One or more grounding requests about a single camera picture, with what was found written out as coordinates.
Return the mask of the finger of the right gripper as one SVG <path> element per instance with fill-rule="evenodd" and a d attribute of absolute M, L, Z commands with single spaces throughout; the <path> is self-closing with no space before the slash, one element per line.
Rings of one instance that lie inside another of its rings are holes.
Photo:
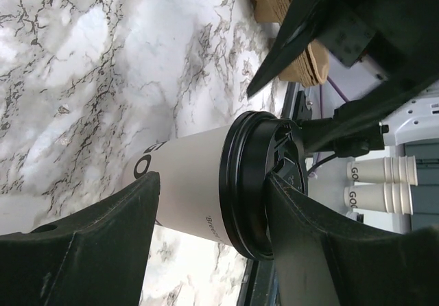
<path fill-rule="evenodd" d="M 385 146 L 438 138 L 438 83 L 424 90 L 385 81 L 334 110 L 332 118 L 301 121 L 307 154 L 357 157 Z"/>

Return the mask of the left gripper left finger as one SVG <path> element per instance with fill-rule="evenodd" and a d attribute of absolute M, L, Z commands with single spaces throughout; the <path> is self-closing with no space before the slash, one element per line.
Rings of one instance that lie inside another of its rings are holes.
<path fill-rule="evenodd" d="M 159 192 L 150 172 L 61 220 L 1 236 L 1 304 L 138 305 Z"/>

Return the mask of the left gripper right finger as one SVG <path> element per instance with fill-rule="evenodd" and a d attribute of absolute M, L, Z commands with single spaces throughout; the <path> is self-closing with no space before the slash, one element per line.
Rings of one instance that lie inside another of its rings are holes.
<path fill-rule="evenodd" d="M 438 227 L 397 234 L 351 220 L 267 179 L 283 305 L 437 305 Z"/>

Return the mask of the black plastic cup lid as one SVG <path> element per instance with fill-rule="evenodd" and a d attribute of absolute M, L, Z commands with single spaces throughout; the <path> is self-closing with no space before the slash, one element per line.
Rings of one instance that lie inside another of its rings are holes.
<path fill-rule="evenodd" d="M 244 257 L 273 258 L 265 214 L 268 176 L 308 192 L 300 128 L 269 112 L 247 111 L 228 129 L 219 164 L 219 203 L 232 246 Z"/>

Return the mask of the white paper cup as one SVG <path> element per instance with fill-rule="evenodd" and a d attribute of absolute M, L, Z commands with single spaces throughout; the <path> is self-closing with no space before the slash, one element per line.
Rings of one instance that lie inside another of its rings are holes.
<path fill-rule="evenodd" d="M 220 159 L 229 128 L 148 146 L 130 159 L 121 186 L 147 172 L 158 172 L 161 190 L 157 223 L 230 246 L 219 199 Z"/>

